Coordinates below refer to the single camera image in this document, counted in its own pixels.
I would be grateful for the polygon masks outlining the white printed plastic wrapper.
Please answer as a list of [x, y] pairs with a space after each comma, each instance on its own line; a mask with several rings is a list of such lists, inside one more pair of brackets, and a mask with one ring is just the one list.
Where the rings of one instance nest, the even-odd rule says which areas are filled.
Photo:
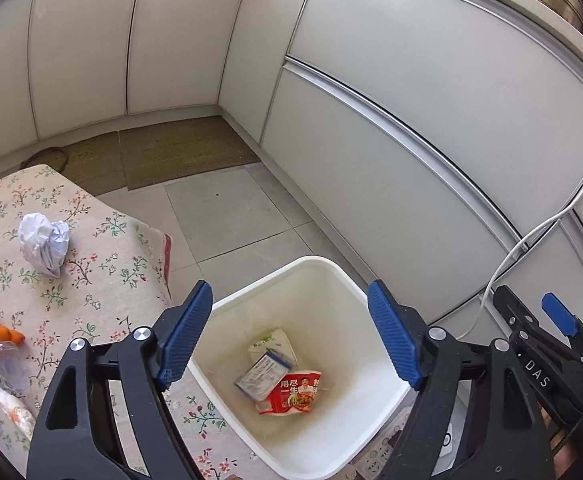
[[0, 387], [0, 405], [8, 419], [17, 427], [19, 432], [31, 441], [34, 436], [36, 418], [29, 408], [17, 396]]

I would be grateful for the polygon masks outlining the white plastic trash bin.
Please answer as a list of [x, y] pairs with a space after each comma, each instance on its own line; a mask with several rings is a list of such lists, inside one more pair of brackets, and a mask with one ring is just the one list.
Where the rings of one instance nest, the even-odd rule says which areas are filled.
[[[298, 363], [322, 377], [308, 414], [260, 415], [235, 387], [249, 344], [280, 328]], [[214, 304], [190, 370], [228, 425], [285, 479], [328, 479], [383, 427], [409, 390], [366, 295], [331, 260], [307, 256]]]

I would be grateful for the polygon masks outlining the white kitchen cabinets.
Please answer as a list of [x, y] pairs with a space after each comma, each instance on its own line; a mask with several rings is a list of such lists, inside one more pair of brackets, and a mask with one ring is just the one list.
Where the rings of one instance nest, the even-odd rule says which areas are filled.
[[219, 113], [365, 278], [583, 317], [583, 35], [537, 0], [0, 0], [0, 172]]

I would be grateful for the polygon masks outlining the white power strip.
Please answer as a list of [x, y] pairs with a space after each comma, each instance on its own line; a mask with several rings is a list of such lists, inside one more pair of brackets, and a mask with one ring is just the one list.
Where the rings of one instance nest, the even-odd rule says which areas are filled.
[[[411, 415], [414, 400], [402, 403], [392, 418], [377, 436], [363, 448], [363, 451], [352, 462], [352, 466], [357, 471], [357, 476], [364, 480], [378, 479], [380, 473], [386, 466], [393, 449], [397, 445], [403, 434], [406, 422]], [[444, 435], [438, 460], [436, 461], [433, 474], [440, 474], [442, 471], [451, 468], [457, 450], [457, 439], [459, 439], [459, 428], [454, 422], [449, 422], [447, 432]]]

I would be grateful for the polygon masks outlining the floral tablecloth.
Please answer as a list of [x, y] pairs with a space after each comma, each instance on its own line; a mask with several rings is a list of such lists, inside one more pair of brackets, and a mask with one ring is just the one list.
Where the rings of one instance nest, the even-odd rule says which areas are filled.
[[[20, 252], [17, 228], [30, 212], [70, 226], [60, 278], [34, 270]], [[152, 325], [202, 278], [163, 185], [93, 196], [48, 166], [0, 180], [0, 324], [25, 336], [17, 371], [22, 400], [35, 415], [74, 338], [118, 341]], [[271, 477], [190, 373], [166, 400], [206, 479]], [[29, 443], [1, 407], [0, 450], [26, 472]]]

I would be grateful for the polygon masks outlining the small white blue box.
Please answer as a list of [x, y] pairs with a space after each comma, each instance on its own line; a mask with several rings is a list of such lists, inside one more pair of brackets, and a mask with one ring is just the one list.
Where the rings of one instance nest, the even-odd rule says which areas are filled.
[[291, 370], [292, 363], [285, 356], [268, 350], [235, 380], [234, 386], [252, 401], [261, 402]]

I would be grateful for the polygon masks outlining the crumpled white paper ball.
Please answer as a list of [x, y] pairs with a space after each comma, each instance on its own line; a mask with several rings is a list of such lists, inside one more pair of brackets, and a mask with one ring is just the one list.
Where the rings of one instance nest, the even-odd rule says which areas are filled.
[[20, 250], [34, 270], [59, 278], [69, 250], [68, 223], [50, 221], [45, 214], [25, 214], [17, 229]]

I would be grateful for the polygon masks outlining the red instant noodle packet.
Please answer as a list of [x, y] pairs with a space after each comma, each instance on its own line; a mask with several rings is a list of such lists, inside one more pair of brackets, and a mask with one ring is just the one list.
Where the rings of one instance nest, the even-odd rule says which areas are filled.
[[322, 373], [317, 370], [298, 370], [288, 373], [261, 402], [257, 403], [260, 415], [290, 416], [312, 411]]

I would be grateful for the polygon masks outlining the white tissue packet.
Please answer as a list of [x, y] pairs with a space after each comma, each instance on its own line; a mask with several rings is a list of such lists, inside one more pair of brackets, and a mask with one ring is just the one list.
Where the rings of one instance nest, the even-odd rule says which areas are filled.
[[292, 343], [282, 328], [275, 328], [270, 333], [255, 340], [248, 348], [248, 355], [252, 363], [256, 363], [268, 351], [277, 353], [291, 368], [298, 365]]

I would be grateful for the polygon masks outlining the brown floor mat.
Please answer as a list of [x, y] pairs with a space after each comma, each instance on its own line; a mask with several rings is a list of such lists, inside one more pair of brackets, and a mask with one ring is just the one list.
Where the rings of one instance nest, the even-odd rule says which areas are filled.
[[44, 148], [26, 159], [20, 168], [37, 165], [48, 165], [94, 196], [127, 186], [119, 134], [116, 132], [67, 146]]
[[124, 130], [119, 142], [130, 190], [259, 160], [220, 116]]

